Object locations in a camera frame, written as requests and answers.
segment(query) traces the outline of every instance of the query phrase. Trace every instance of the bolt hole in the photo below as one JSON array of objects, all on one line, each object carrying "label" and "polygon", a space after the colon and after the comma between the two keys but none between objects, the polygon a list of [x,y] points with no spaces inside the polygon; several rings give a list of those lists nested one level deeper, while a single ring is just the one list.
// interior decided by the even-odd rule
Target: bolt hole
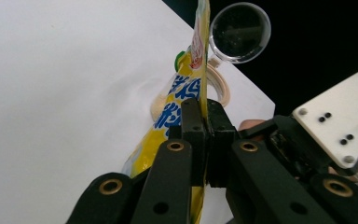
[{"label": "bolt hole", "polygon": [[250,151],[250,152],[254,152],[258,150],[258,147],[252,143],[243,143],[241,144],[241,148],[245,151]]},{"label": "bolt hole", "polygon": [[325,179],[324,187],[341,197],[351,197],[353,195],[353,191],[350,187],[336,179]]},{"label": "bolt hole", "polygon": [[180,151],[184,148],[185,146],[182,143],[170,143],[168,144],[167,148],[171,151]]},{"label": "bolt hole", "polygon": [[301,203],[290,203],[290,208],[300,215],[306,215],[308,213],[308,209]]},{"label": "bolt hole", "polygon": [[156,203],[153,207],[153,211],[156,214],[164,215],[168,212],[169,208],[167,203]]},{"label": "bolt hole", "polygon": [[105,180],[100,185],[100,192],[103,195],[115,194],[115,193],[117,193],[117,192],[119,192],[121,190],[122,186],[123,186],[123,184],[121,183],[120,180],[118,180],[118,179],[108,179],[108,180]]}]

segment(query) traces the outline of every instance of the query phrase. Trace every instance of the plastic packaging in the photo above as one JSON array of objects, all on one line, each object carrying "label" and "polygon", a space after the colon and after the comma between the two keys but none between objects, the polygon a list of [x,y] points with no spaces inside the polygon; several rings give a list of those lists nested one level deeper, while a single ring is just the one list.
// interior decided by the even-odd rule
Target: plastic packaging
[{"label": "plastic packaging", "polygon": [[[181,123],[181,103],[197,98],[202,116],[207,119],[207,49],[210,7],[208,0],[199,0],[196,23],[190,47],[176,60],[177,73],[168,92],[165,106],[153,126],[124,164],[122,173],[130,177],[149,168],[156,157],[158,147],[168,139],[169,127]],[[200,222],[203,188],[192,189],[191,222]]]}]

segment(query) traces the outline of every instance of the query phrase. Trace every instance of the chip bag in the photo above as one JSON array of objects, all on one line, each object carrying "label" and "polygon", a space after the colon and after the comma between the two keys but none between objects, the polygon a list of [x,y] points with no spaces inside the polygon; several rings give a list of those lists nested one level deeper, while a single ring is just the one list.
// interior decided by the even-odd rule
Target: chip bag
[{"label": "chip bag", "polygon": [[[181,103],[197,98],[204,119],[207,119],[207,52],[209,37],[209,0],[199,0],[191,46],[178,55],[177,70],[165,106],[153,126],[130,155],[123,167],[123,174],[136,177],[148,169],[156,157],[159,145],[168,139],[169,127],[181,124]],[[192,189],[191,222],[200,221],[203,188]]]}]

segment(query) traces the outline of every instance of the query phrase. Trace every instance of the white paper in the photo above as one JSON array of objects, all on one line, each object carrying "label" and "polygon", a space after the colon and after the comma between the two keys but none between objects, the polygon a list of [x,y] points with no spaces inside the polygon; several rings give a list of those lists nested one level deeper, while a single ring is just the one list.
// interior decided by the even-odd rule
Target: white paper
[{"label": "white paper", "polygon": [[[94,178],[120,172],[192,33],[158,0],[1,0],[0,223],[64,223]],[[272,117],[240,71],[219,70],[233,124]],[[227,222],[223,192],[207,189],[202,223]]]}]

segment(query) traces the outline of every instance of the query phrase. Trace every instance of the lens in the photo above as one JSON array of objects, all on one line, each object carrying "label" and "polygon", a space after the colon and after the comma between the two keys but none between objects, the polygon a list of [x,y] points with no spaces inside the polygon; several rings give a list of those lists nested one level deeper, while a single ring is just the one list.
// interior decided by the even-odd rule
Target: lens
[{"label": "lens", "polygon": [[269,16],[259,6],[237,3],[224,8],[211,24],[210,45],[214,54],[230,63],[246,63],[269,42]]}]

